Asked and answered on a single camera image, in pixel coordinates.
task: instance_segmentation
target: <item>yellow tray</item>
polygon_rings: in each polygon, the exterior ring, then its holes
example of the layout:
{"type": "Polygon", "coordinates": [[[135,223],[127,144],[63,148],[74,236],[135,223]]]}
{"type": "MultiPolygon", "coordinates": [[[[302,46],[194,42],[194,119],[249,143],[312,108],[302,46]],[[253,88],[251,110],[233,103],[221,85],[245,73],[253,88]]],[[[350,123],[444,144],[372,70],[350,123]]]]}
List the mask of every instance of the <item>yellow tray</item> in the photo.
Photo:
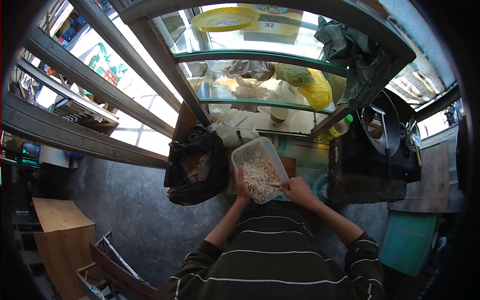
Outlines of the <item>yellow tray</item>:
{"type": "Polygon", "coordinates": [[[225,32],[247,28],[255,24],[260,14],[243,7],[217,8],[203,12],[192,19],[192,26],[205,32],[225,32]]]}

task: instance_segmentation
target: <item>dark green sweater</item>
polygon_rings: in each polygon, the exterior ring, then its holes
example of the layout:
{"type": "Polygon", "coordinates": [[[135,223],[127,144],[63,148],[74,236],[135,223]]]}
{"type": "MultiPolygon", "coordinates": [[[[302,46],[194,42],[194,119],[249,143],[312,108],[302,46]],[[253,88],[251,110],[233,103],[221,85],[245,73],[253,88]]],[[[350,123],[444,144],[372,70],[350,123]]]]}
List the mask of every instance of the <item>dark green sweater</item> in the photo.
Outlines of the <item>dark green sweater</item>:
{"type": "Polygon", "coordinates": [[[158,299],[383,299],[378,245],[366,233],[348,247],[345,270],[315,250],[297,212],[244,213],[221,251],[203,241],[158,299]]]}

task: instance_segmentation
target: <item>yellow bottle label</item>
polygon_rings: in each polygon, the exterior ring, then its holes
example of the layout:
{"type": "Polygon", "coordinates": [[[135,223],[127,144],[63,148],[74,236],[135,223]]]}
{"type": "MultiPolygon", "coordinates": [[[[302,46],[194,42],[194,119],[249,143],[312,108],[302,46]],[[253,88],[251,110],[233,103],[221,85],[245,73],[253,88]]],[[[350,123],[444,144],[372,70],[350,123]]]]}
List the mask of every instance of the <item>yellow bottle label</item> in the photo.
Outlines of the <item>yellow bottle label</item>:
{"type": "Polygon", "coordinates": [[[333,128],[333,126],[332,126],[332,127],[330,127],[330,128],[328,129],[327,132],[322,133],[321,135],[319,135],[319,136],[317,137],[317,141],[318,141],[319,143],[321,143],[321,144],[326,144],[326,145],[328,145],[328,144],[330,144],[330,141],[331,141],[331,140],[333,140],[333,139],[335,139],[335,138],[337,138],[337,137],[339,137],[339,136],[341,136],[341,135],[342,135],[342,134],[340,134],[338,131],[336,131],[335,128],[333,128]]]}

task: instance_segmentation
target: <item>gray floor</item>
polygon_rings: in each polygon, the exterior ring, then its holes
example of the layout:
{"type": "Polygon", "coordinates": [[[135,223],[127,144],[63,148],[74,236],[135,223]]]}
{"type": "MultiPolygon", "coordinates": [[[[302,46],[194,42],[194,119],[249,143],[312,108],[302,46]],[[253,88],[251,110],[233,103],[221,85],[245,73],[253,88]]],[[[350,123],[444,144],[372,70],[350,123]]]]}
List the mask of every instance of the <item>gray floor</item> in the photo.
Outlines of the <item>gray floor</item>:
{"type": "MultiPolygon", "coordinates": [[[[69,179],[68,194],[96,223],[96,233],[112,230],[112,243],[145,280],[160,287],[179,271],[183,258],[215,227],[232,204],[223,195],[182,207],[167,198],[164,170],[86,157],[69,179]]],[[[353,204],[338,210],[381,245],[386,203],[353,204]]],[[[346,249],[320,222],[312,224],[318,248],[343,266],[346,249]]]]}

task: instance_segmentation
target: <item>yellow plastic bag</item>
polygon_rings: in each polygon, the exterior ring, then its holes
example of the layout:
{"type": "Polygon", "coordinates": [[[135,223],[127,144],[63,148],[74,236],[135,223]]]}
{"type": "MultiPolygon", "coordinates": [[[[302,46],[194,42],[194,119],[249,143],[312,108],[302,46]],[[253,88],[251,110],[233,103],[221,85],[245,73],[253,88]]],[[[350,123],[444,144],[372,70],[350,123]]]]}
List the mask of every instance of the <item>yellow plastic bag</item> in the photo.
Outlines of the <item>yellow plastic bag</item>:
{"type": "Polygon", "coordinates": [[[308,104],[315,110],[321,110],[332,102],[332,87],[325,79],[322,72],[308,68],[315,79],[315,83],[298,88],[298,92],[302,94],[308,104]]]}

